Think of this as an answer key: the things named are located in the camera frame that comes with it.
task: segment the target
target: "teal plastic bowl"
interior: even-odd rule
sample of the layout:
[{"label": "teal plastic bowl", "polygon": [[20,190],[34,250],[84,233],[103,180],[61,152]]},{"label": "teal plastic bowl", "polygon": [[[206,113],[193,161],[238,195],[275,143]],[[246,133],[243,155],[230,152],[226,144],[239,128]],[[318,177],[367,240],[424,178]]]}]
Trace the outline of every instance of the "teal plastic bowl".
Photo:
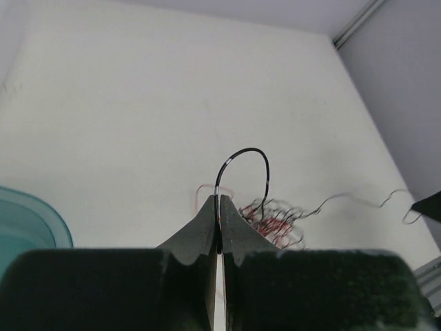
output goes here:
[{"label": "teal plastic bowl", "polygon": [[0,186],[0,280],[24,252],[71,247],[69,228],[54,208],[32,195]]}]

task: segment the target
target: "thin wire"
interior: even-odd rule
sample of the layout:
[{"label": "thin wire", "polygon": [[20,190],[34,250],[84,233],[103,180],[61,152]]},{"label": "thin wire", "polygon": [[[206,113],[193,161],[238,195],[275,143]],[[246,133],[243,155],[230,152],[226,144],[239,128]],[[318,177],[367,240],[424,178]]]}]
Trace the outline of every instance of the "thin wire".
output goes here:
[{"label": "thin wire", "polygon": [[217,224],[219,226],[221,226],[220,220],[221,220],[221,203],[219,201],[219,186],[221,184],[221,178],[222,178],[222,174],[225,171],[225,168],[229,165],[229,163],[231,161],[233,161],[236,157],[238,157],[239,155],[242,155],[246,152],[257,152],[260,155],[262,155],[264,161],[265,161],[265,167],[266,167],[266,171],[267,171],[267,181],[265,184],[265,194],[263,196],[262,199],[262,203],[261,203],[261,207],[262,207],[262,215],[263,215],[263,204],[265,202],[265,200],[268,197],[268,190],[269,190],[269,162],[268,162],[268,158],[265,155],[265,153],[258,149],[258,148],[254,148],[254,147],[249,147],[249,148],[243,148],[242,150],[239,150],[238,152],[234,153],[232,156],[230,156],[222,165],[222,167],[220,167],[218,176],[216,178],[216,183],[214,184],[214,218],[217,222]]},{"label": "thin wire", "polygon": [[[363,204],[370,208],[381,209],[397,192],[407,192],[410,194],[409,189],[400,188],[392,191],[383,202],[374,203],[355,197],[352,193],[339,193],[326,198],[312,211],[305,210],[302,207],[293,207],[293,205],[284,200],[265,199],[261,201],[260,199],[255,199],[251,204],[240,208],[239,213],[251,227],[279,248],[297,245],[298,248],[305,249],[303,230],[294,224],[298,219],[306,219],[307,217],[319,214],[327,202],[341,197],[351,199],[356,203]],[[402,218],[402,223],[405,225],[413,224],[421,217],[420,215],[413,221],[408,222],[406,219],[410,212],[411,210],[409,209]]]}]

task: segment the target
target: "white wall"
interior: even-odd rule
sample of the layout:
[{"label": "white wall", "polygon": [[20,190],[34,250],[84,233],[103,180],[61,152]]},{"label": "white wall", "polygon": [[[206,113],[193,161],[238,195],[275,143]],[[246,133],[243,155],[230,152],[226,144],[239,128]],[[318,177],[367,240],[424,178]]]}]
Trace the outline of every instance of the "white wall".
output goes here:
[{"label": "white wall", "polygon": [[441,190],[441,1],[389,1],[340,55],[416,197]]},{"label": "white wall", "polygon": [[23,39],[26,10],[20,0],[0,0],[0,85],[14,63]]},{"label": "white wall", "polygon": [[336,36],[369,0],[119,0]]}]

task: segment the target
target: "black wire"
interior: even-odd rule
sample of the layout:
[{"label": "black wire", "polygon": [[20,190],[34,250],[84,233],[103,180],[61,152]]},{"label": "black wire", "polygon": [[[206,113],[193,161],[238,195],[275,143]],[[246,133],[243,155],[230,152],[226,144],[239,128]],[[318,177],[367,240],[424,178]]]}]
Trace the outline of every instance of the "black wire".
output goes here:
[{"label": "black wire", "polygon": [[331,195],[330,197],[328,197],[327,199],[325,199],[315,210],[313,210],[312,212],[308,212],[305,215],[302,215],[300,218],[307,218],[311,215],[317,215],[322,211],[322,207],[326,204],[326,202],[331,201],[335,198],[340,198],[340,197],[345,197],[348,199],[351,199],[352,201],[356,202],[356,203],[361,203],[362,205],[367,205],[368,207],[371,208],[375,208],[375,209],[381,209],[383,208],[383,206],[390,200],[392,199],[393,195],[397,192],[406,192],[406,193],[410,193],[409,189],[406,188],[398,188],[396,190],[393,190],[391,193],[389,193],[389,196],[387,197],[387,199],[385,199],[381,204],[376,204],[376,203],[372,203],[368,200],[364,200],[358,197],[355,197],[352,195],[352,193],[339,193],[339,194],[335,194],[335,195]]},{"label": "black wire", "polygon": [[265,155],[265,153],[262,150],[259,150],[258,148],[249,147],[249,148],[243,148],[242,150],[239,150],[238,152],[234,153],[232,156],[230,156],[222,165],[222,167],[219,170],[218,176],[216,178],[216,183],[214,184],[214,219],[216,220],[219,227],[221,226],[220,220],[221,220],[221,203],[219,201],[219,186],[221,185],[221,178],[222,174],[225,171],[225,168],[229,165],[231,161],[233,161],[236,157],[239,155],[246,153],[246,152],[257,152],[260,155],[262,155],[263,159],[265,160],[265,167],[267,170],[267,181],[265,184],[265,195],[263,196],[262,203],[260,206],[262,207],[262,215],[263,215],[263,204],[265,200],[268,197],[268,190],[269,190],[269,162],[268,158]]}]

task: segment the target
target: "black object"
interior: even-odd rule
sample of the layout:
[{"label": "black object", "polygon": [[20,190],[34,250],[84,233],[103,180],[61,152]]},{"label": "black object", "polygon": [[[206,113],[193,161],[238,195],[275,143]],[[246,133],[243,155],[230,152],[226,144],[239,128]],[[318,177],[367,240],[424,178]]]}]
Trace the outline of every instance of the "black object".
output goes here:
[{"label": "black object", "polygon": [[0,330],[212,330],[223,244],[228,331],[432,330],[412,273],[379,251],[275,248],[228,197],[151,250],[42,250],[0,284]]},{"label": "black object", "polygon": [[426,199],[415,202],[412,205],[412,210],[441,222],[441,191]]}]

